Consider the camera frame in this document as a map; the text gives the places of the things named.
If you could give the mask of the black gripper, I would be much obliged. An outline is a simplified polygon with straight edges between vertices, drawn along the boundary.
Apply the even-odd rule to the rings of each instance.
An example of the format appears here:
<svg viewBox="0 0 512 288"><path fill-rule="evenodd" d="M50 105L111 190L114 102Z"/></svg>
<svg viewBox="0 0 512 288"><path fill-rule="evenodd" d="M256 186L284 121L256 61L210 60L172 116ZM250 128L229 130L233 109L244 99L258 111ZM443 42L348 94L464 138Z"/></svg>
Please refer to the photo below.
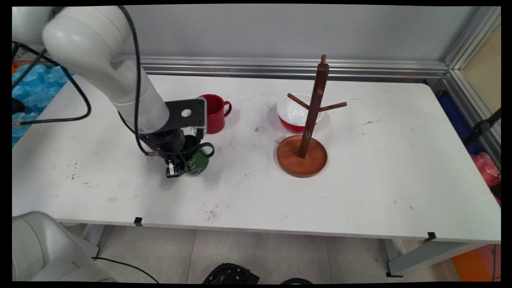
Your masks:
<svg viewBox="0 0 512 288"><path fill-rule="evenodd" d="M174 129L164 132L140 134L140 139L151 149L159 150L158 155L165 160L166 178L177 178L190 171L187 161L179 152L184 152L185 135L183 130Z"/></svg>

